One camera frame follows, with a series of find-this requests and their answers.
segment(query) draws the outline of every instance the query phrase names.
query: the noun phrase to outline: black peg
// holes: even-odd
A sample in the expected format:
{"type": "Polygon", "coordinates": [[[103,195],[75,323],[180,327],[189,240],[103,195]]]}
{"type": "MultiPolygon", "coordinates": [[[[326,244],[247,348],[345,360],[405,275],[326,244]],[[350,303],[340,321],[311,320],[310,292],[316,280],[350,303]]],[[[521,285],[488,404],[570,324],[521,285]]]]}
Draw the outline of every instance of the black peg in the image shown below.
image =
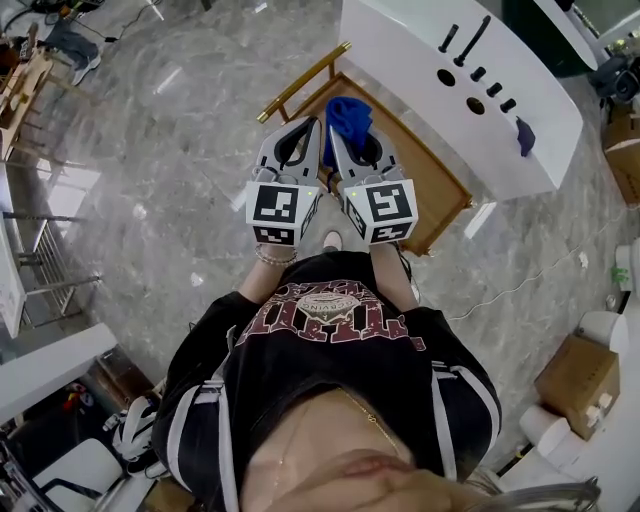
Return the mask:
{"type": "Polygon", "coordinates": [[[487,74],[487,70],[480,66],[473,73],[471,73],[471,80],[474,82],[479,82],[480,79],[487,74]]]}
{"type": "Polygon", "coordinates": [[[451,44],[451,41],[453,41],[453,38],[456,35],[456,32],[458,32],[459,28],[460,27],[455,24],[451,27],[451,30],[449,30],[447,37],[445,37],[444,39],[444,43],[442,43],[441,46],[438,46],[438,50],[440,50],[442,53],[447,53],[447,48],[449,48],[449,45],[451,44]]]}
{"type": "Polygon", "coordinates": [[[494,98],[495,95],[498,94],[501,90],[502,90],[502,84],[499,82],[496,82],[495,84],[493,84],[491,87],[487,89],[487,94],[489,95],[489,98],[494,98]]]}
{"type": "Polygon", "coordinates": [[[482,25],[480,25],[480,28],[476,32],[476,35],[473,36],[473,39],[471,39],[471,42],[467,45],[467,47],[458,57],[453,59],[453,62],[456,66],[458,67],[464,66],[464,60],[469,55],[469,52],[473,50],[473,47],[476,45],[476,43],[480,40],[480,38],[482,37],[482,34],[484,34],[484,31],[487,30],[487,27],[489,26],[490,22],[491,22],[491,16],[485,16],[484,19],[482,20],[482,25]]]}
{"type": "Polygon", "coordinates": [[[516,106],[516,100],[513,98],[509,98],[502,105],[500,105],[500,110],[502,110],[505,114],[509,112],[513,107],[516,106]]]}

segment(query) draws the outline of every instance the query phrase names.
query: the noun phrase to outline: blue cloth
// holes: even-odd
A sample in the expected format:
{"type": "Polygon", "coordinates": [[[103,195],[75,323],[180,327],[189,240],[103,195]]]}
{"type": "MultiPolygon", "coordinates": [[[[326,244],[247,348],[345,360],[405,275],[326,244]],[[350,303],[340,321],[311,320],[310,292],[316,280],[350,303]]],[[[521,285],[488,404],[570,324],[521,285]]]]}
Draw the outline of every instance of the blue cloth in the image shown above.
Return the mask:
{"type": "Polygon", "coordinates": [[[329,100],[326,109],[325,132],[326,139],[324,145],[324,157],[322,163],[325,167],[336,169],[336,160],[331,147],[331,136],[329,127],[333,128],[347,139],[357,152],[364,149],[367,140],[367,132],[373,122],[369,117],[371,107],[363,101],[346,96],[336,96],[329,100]]]}
{"type": "Polygon", "coordinates": [[[533,133],[528,123],[516,117],[516,126],[518,127],[518,142],[520,143],[520,155],[529,156],[533,146],[536,143],[536,135],[533,133]]]}

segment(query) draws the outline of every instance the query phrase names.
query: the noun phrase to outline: bracelet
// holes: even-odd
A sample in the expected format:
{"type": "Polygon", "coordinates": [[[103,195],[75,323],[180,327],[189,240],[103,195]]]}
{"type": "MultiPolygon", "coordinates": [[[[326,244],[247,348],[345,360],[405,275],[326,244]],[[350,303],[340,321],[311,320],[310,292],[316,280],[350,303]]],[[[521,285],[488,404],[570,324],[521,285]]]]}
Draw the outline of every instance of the bracelet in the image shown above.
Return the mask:
{"type": "Polygon", "coordinates": [[[271,256],[267,256],[262,252],[262,245],[256,245],[256,256],[258,259],[267,265],[273,265],[274,267],[288,267],[289,265],[296,262],[298,259],[298,251],[293,250],[293,255],[288,260],[279,260],[277,258],[273,258],[271,256]]]}

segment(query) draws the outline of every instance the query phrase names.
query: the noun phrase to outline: lips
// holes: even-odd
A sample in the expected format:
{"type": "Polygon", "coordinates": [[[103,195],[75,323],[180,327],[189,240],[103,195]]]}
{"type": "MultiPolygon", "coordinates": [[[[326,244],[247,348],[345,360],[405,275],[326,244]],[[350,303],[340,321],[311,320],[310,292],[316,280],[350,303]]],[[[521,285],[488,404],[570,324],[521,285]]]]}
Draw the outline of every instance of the lips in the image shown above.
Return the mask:
{"type": "Polygon", "coordinates": [[[414,471],[414,468],[396,457],[372,455],[352,462],[343,469],[342,474],[345,477],[362,477],[375,475],[387,470],[410,473],[414,471]]]}

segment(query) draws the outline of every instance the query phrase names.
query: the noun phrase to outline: white sleeve stripe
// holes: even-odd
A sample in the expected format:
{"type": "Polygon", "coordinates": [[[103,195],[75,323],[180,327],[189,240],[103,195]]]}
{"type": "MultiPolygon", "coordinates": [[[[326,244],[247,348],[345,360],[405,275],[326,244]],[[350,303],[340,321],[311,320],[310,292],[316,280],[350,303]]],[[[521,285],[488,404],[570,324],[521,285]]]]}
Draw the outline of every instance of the white sleeve stripe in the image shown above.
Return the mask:
{"type": "Polygon", "coordinates": [[[176,407],[176,413],[171,421],[169,435],[167,436],[167,463],[169,464],[169,471],[171,471],[171,474],[180,483],[180,485],[189,492],[191,492],[191,489],[189,489],[189,486],[184,483],[182,475],[180,474],[178,457],[180,454],[180,439],[182,438],[184,424],[187,421],[187,414],[189,414],[189,408],[191,407],[193,397],[199,387],[200,386],[194,386],[182,395],[180,403],[178,404],[178,407],[176,407]]]}
{"type": "Polygon", "coordinates": [[[436,422],[436,434],[438,436],[438,445],[440,446],[440,457],[442,458],[444,476],[446,479],[455,482],[458,478],[456,455],[453,451],[453,441],[451,440],[451,431],[449,430],[447,410],[444,407],[442,395],[440,394],[440,386],[438,385],[436,372],[432,372],[431,394],[433,396],[433,416],[436,422]]]}
{"type": "Polygon", "coordinates": [[[500,411],[498,410],[496,400],[482,381],[464,366],[452,366],[451,371],[460,373],[462,378],[467,381],[467,384],[478,394],[489,411],[489,416],[491,417],[491,441],[489,442],[489,448],[487,448],[487,451],[489,451],[495,445],[498,433],[500,432],[500,411]]]}
{"type": "Polygon", "coordinates": [[[233,467],[233,444],[231,442],[231,423],[229,421],[229,402],[227,389],[222,388],[220,395],[220,411],[218,412],[218,462],[224,507],[227,512],[239,512],[238,488],[233,467]]]}

